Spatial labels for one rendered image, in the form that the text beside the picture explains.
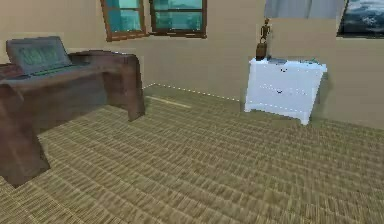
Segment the white chest of drawers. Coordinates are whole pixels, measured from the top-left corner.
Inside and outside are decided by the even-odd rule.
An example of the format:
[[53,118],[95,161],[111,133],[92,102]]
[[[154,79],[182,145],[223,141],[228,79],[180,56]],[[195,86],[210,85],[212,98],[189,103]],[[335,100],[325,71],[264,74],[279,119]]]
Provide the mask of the white chest of drawers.
[[260,110],[299,119],[307,125],[327,66],[317,61],[249,61],[244,111]]

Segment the dark brown framed window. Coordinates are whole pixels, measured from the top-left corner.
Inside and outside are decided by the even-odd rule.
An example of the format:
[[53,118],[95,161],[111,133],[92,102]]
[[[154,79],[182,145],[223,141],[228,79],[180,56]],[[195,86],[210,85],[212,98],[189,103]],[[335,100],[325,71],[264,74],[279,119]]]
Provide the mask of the dark brown framed window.
[[149,0],[155,36],[207,37],[207,0]]

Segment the brown figure statue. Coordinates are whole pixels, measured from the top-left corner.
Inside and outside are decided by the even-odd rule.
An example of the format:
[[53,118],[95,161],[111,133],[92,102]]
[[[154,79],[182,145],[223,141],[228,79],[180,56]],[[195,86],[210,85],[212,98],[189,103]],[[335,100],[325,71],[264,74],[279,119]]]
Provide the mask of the brown figure statue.
[[264,20],[264,25],[261,27],[261,37],[256,48],[256,60],[260,61],[266,57],[267,53],[267,37],[270,33],[269,19]]

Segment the light brown framed window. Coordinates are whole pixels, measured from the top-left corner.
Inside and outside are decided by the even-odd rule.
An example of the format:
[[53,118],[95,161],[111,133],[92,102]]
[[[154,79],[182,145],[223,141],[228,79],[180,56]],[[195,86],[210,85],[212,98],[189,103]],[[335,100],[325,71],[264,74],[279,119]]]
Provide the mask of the light brown framed window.
[[143,0],[100,0],[100,5],[107,42],[147,35]]

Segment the dark brown wooden desk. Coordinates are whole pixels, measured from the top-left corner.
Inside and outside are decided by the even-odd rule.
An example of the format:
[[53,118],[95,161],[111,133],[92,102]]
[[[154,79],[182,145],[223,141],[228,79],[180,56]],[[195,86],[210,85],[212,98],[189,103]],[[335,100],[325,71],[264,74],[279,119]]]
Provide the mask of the dark brown wooden desk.
[[50,169],[40,133],[103,105],[130,121],[145,114],[136,55],[88,50],[69,58],[75,70],[24,80],[18,66],[0,66],[0,176],[15,188]]

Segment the grey curtain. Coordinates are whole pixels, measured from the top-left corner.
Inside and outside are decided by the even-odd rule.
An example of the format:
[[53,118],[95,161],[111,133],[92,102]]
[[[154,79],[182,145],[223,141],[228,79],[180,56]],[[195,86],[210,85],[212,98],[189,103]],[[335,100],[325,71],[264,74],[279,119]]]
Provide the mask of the grey curtain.
[[345,0],[266,0],[266,18],[335,19]]

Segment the grey open laptop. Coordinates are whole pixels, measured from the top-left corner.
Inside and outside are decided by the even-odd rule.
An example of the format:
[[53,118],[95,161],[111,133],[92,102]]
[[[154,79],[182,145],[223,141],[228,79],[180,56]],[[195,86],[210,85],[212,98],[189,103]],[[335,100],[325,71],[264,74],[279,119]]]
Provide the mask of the grey open laptop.
[[7,40],[6,52],[10,62],[28,75],[72,65],[59,36]]

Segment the dark framed seascape picture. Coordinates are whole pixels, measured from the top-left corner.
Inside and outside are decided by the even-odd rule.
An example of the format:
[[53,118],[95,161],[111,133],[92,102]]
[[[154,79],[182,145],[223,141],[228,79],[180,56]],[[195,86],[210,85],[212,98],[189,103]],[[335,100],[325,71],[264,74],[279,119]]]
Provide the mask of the dark framed seascape picture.
[[384,39],[384,0],[346,0],[337,36]]

